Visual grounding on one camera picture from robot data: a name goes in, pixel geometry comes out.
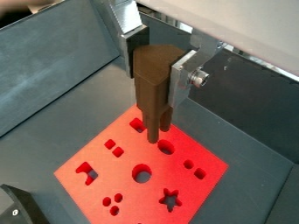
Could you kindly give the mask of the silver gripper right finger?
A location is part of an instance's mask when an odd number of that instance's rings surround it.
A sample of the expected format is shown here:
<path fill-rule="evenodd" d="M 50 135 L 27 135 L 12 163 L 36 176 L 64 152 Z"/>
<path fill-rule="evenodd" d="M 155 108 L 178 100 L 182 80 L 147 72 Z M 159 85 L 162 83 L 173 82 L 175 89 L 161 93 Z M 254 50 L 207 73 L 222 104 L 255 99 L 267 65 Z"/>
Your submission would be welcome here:
<path fill-rule="evenodd" d="M 190 95 L 191 87 L 201 88 L 210 77 L 205 64 L 227 44 L 197 29 L 191 32 L 193 49 L 173 64 L 169 104 L 175 109 Z"/>

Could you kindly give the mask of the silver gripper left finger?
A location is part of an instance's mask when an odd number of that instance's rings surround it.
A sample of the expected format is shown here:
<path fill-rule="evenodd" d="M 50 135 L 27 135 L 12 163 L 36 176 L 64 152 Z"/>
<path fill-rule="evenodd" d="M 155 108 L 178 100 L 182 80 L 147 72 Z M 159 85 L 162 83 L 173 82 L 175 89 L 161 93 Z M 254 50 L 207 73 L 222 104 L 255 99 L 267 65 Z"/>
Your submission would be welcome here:
<path fill-rule="evenodd" d="M 143 24 L 135 0 L 107 0 L 121 55 L 126 62 L 126 74 L 134 77 L 134 50 L 150 44 L 150 28 Z"/>

